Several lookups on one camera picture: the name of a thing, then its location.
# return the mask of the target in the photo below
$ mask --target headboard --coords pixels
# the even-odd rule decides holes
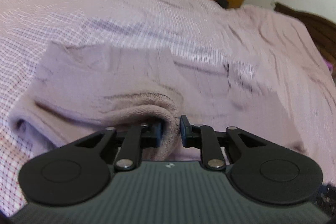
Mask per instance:
[[[311,38],[323,58],[334,67],[336,73],[336,24],[318,15],[296,11],[281,3],[275,3],[274,11],[295,17],[305,24]]]

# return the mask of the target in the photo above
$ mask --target bed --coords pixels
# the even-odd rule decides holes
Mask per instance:
[[[336,88],[298,20],[254,6],[225,10],[212,0],[0,0],[0,209],[8,216],[25,204],[21,166],[50,149],[8,126],[50,42],[169,47],[191,62],[237,68],[242,85],[277,93],[304,153],[325,182],[336,183]],[[192,159],[189,152],[177,149],[175,159]]]

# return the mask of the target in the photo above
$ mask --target bed sheet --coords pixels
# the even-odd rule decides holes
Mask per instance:
[[[19,169],[50,149],[13,134],[7,118],[51,41],[169,47],[193,62],[236,70],[240,85],[277,92],[307,155],[325,182],[336,182],[336,88],[299,21],[253,6],[224,10],[212,0],[0,0],[0,209],[8,216],[25,204]],[[172,159],[196,154],[178,147]]]

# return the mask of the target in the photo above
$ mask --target garment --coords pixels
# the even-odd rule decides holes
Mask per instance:
[[[146,158],[164,160],[181,150],[179,117],[186,114],[192,123],[215,130],[238,126],[303,151],[276,93],[238,84],[234,71],[173,57],[168,48],[51,43],[9,124],[18,134],[38,135],[61,146],[102,127],[158,117],[165,121],[162,145],[147,150]]]

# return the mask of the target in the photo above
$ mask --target white logo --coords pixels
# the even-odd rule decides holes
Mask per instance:
[[[167,167],[167,168],[173,168],[174,166],[175,166],[175,164],[172,164],[171,162],[168,163],[168,164],[166,164],[166,167]]]

